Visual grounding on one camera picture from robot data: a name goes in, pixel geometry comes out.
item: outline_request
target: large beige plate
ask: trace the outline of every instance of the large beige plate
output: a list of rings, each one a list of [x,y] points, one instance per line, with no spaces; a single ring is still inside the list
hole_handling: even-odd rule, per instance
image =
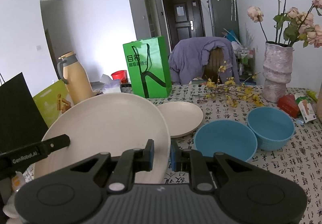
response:
[[[85,100],[63,114],[43,140],[61,134],[70,137],[70,146],[37,162],[35,178],[100,152],[120,156],[128,149],[144,148],[147,140],[153,139],[153,170],[138,172],[135,182],[152,184],[164,179],[170,153],[169,130],[157,107],[142,97],[111,93]]]
[[[174,101],[158,106],[168,124],[171,138],[179,138],[193,132],[203,120],[203,112],[189,102]]]

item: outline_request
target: green gift bag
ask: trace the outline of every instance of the green gift bag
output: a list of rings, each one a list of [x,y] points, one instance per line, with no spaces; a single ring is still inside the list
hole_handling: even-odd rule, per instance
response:
[[[164,37],[123,45],[133,93],[144,98],[166,98],[172,90]]]

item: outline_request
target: bowl rim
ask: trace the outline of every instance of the bowl rim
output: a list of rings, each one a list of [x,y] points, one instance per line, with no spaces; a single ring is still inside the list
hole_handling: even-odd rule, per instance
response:
[[[197,144],[196,144],[196,136],[197,136],[197,134],[199,133],[199,131],[203,128],[203,127],[205,127],[205,126],[207,126],[207,125],[209,125],[209,124],[211,124],[211,123],[216,123],[216,122],[219,122],[219,121],[229,121],[229,122],[233,122],[233,123],[238,123],[238,124],[240,124],[240,125],[242,125],[242,126],[244,126],[245,128],[247,128],[251,133],[252,133],[252,136],[254,136],[254,139],[255,139],[255,143],[256,143],[256,146],[255,146],[255,150],[254,150],[254,152],[253,152],[253,154],[247,159],[247,160],[245,160],[245,162],[247,162],[247,161],[249,161],[254,155],[255,155],[255,153],[257,152],[257,149],[258,149],[258,141],[257,141],[257,137],[256,137],[256,135],[255,135],[255,133],[253,132],[253,130],[252,129],[250,129],[249,127],[247,127],[245,124],[243,124],[243,123],[241,123],[241,122],[238,122],[238,121],[233,121],[233,120],[214,120],[214,121],[210,121],[210,122],[208,122],[208,123],[206,123],[205,125],[202,125],[198,130],[197,130],[197,132],[195,133],[195,135],[194,135],[194,138],[193,138],[193,140],[194,140],[194,145],[195,145],[195,147],[196,147],[196,149],[198,150],[198,148],[197,148]]]
[[[269,138],[267,138],[267,137],[264,137],[264,136],[262,136],[262,135],[260,135],[259,133],[257,133],[253,128],[252,128],[252,126],[250,126],[250,124],[249,124],[249,120],[248,120],[248,118],[249,118],[249,115],[254,111],[254,110],[257,110],[257,109],[273,109],[273,110],[277,110],[277,111],[279,111],[279,112],[282,112],[282,113],[284,113],[285,115],[287,115],[288,116],[288,118],[290,119],[290,121],[292,122],[292,125],[293,125],[293,132],[292,132],[292,134],[291,134],[291,136],[289,136],[289,137],[287,137],[286,139],[283,139],[283,140],[272,140],[272,139],[269,139]],[[293,135],[294,135],[294,133],[295,133],[295,125],[294,125],[294,122],[293,122],[293,120],[291,119],[291,117],[285,112],[285,111],[283,111],[283,110],[280,110],[280,109],[276,109],[276,108],[272,108],[272,107],[257,107],[257,108],[255,108],[255,109],[253,109],[253,110],[251,110],[249,113],[248,113],[248,116],[247,116],[247,126],[258,136],[258,137],[260,137],[260,138],[262,138],[262,139],[265,139],[265,140],[269,140],[269,141],[272,141],[272,142],[283,142],[283,141],[287,141],[287,140],[290,140],[292,137],[293,137]]]

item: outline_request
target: tablecloth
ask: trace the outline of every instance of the tablecloth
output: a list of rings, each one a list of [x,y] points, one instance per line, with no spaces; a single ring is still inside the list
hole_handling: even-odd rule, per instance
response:
[[[263,87],[255,86],[255,92],[262,92]],[[305,93],[306,89],[288,88],[288,92]],[[155,105],[171,101],[186,101],[198,105],[203,113],[202,124],[217,119],[235,120],[246,124],[248,113],[255,108],[251,103],[241,101],[237,108],[227,105],[225,97],[215,100],[205,99],[205,86],[173,86],[168,98],[149,99]],[[276,104],[263,99],[266,106],[276,107]],[[322,224],[322,124],[319,120],[301,125],[294,121],[295,134],[286,146],[277,151],[257,150],[250,164],[290,179],[299,184],[308,198],[308,206],[300,224]],[[193,133],[177,139],[180,148],[195,149]],[[27,180],[33,178],[32,166],[24,173]],[[189,182],[185,172],[173,172],[169,161],[164,183],[178,184]]]

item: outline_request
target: green snack bag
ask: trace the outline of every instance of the green snack bag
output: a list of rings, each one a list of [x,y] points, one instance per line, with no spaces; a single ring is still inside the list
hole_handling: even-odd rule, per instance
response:
[[[166,98],[172,90],[164,37],[123,45],[133,93],[144,98]]]
[[[62,80],[55,82],[33,97],[48,128],[66,111],[74,106]]]

